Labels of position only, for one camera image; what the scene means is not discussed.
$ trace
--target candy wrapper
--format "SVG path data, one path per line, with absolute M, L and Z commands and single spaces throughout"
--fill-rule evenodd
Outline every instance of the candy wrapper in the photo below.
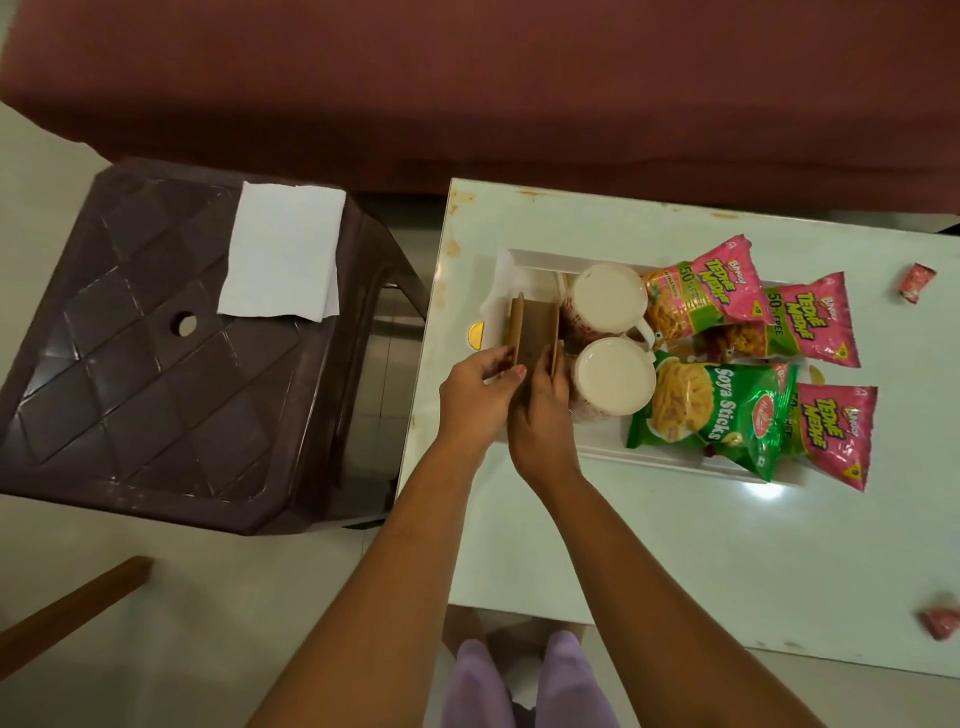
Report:
M 798 384 L 783 456 L 805 456 L 827 475 L 865 490 L 875 409 L 876 387 Z
M 920 292 L 930 283 L 937 272 L 920 263 L 914 263 L 900 282 L 900 295 L 905 301 L 916 303 L 920 300 Z
M 960 628 L 960 606 L 955 609 L 933 608 L 917 613 L 917 619 L 930 637 L 940 642 L 946 640 Z
M 627 447 L 712 446 L 770 480 L 796 384 L 796 364 L 684 362 L 657 353 L 657 389 L 631 421 Z
M 650 297 L 647 323 L 658 339 L 681 339 L 724 324 L 774 323 L 743 235 L 696 260 L 648 273 L 643 282 Z
M 765 290 L 774 324 L 736 324 L 704 333 L 711 358 L 796 356 L 858 368 L 843 273 Z

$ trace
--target human hand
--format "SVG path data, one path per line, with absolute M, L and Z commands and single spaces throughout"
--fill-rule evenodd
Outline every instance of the human hand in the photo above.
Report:
M 497 372 L 502 372 L 497 381 L 484 383 Z M 526 373 L 522 364 L 510 368 L 510 347 L 486 349 L 454 365 L 440 385 L 437 442 L 482 458 L 507 422 L 510 400 Z
M 529 405 L 515 404 L 507 427 L 516 471 L 538 495 L 550 484 L 580 474 L 573 444 L 566 357 L 560 353 L 551 377 L 546 372 L 549 351 L 549 347 L 544 348 L 537 362 Z

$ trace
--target wooden stick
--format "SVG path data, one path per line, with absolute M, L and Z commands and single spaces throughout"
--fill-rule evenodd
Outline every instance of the wooden stick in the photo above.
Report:
M 0 632 L 0 680 L 84 626 L 150 578 L 154 560 L 133 556 Z

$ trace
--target white table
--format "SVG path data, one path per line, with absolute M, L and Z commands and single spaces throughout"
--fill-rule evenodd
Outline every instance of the white table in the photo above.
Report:
M 436 435 L 438 386 L 470 354 L 498 248 L 660 266 L 739 232 L 765 279 L 847 272 L 864 366 L 822 369 L 831 383 L 880 388 L 867 493 L 826 476 L 757 486 L 582 458 L 584 473 L 743 644 L 960 676 L 960 638 L 935 643 L 912 616 L 960 592 L 956 238 L 454 180 L 400 482 Z M 913 261 L 940 274 L 916 306 L 891 295 Z M 592 622 L 553 522 L 502 444 L 474 481 L 450 600 Z

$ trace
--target white mug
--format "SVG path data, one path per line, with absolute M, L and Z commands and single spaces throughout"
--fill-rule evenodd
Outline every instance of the white mug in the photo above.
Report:
M 653 349 L 657 337 L 643 318 L 647 304 L 647 287 L 633 268 L 619 263 L 591 265 L 565 292 L 561 311 L 566 338 L 583 347 L 636 328 Z
M 576 423 L 626 417 L 654 396 L 654 354 L 626 336 L 598 339 L 576 357 L 570 383 L 570 413 Z

